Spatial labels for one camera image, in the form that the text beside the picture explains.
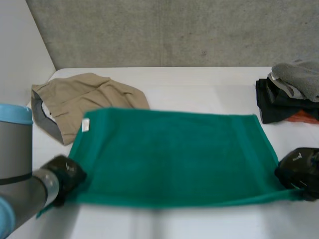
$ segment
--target table surface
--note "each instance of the table surface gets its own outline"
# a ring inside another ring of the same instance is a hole
[[[254,84],[270,67],[72,68],[51,79],[93,72],[142,90],[154,110],[256,114]],[[297,147],[318,147],[319,126],[281,122],[262,125],[279,159]],[[33,168],[68,154],[33,125]],[[242,207],[137,210],[66,205],[32,218],[10,238],[32,239],[307,239],[317,238],[319,203],[274,202]]]

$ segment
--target gray concrete wall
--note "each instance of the gray concrete wall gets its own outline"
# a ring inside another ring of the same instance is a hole
[[[57,69],[319,58],[317,0],[27,0]]]

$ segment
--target white wall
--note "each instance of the white wall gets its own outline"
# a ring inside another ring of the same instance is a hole
[[[25,0],[0,0],[0,103],[26,105],[54,72]]]

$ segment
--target green towel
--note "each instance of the green towel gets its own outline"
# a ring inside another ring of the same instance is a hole
[[[68,201],[142,208],[298,200],[255,115],[129,109],[87,112],[69,157],[88,174]]]

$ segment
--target white label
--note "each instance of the white label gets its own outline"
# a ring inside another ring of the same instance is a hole
[[[89,131],[90,128],[90,119],[82,119],[82,132]]]

